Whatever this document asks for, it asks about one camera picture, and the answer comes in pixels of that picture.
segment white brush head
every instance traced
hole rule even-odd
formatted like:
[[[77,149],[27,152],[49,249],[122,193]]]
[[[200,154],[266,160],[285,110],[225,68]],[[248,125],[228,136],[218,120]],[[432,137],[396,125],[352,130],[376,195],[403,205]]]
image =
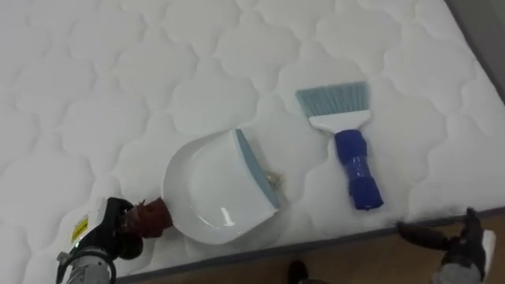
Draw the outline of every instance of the white brush head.
[[[358,129],[372,116],[370,110],[353,111],[344,114],[329,114],[309,118],[310,124],[329,133],[339,133],[347,129]]]

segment brush handle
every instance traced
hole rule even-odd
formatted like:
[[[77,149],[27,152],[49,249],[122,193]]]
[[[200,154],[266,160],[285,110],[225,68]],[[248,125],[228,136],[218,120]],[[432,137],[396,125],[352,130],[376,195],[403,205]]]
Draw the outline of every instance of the brush handle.
[[[335,134],[337,156],[349,178],[349,194],[354,207],[370,210],[384,204],[375,179],[367,164],[366,141],[359,130],[344,130]]]

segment white dustpan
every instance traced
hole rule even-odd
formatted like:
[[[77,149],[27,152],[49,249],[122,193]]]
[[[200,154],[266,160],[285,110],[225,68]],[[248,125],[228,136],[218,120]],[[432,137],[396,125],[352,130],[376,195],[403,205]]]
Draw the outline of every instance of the white dustpan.
[[[241,130],[189,142],[172,157],[162,198],[174,226],[196,241],[232,241],[279,208]]]

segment mattress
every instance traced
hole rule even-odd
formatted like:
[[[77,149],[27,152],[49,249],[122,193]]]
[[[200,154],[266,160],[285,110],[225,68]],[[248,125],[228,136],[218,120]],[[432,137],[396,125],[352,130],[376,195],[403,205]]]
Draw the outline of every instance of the mattress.
[[[119,276],[505,206],[505,108],[442,0],[1,0],[0,40],[2,283],[53,282],[90,204],[154,200],[225,129],[282,175],[279,213],[220,246],[168,229]],[[294,96],[359,80],[374,211]]]

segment brush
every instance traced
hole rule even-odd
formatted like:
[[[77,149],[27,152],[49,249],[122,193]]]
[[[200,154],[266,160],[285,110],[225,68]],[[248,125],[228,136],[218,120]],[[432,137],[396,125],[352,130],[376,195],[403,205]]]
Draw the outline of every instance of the brush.
[[[354,207],[370,210],[382,206],[380,191],[367,164],[366,141],[358,130],[371,117],[367,84],[310,88],[297,91],[296,96],[310,124],[334,134],[337,156],[346,169]]]

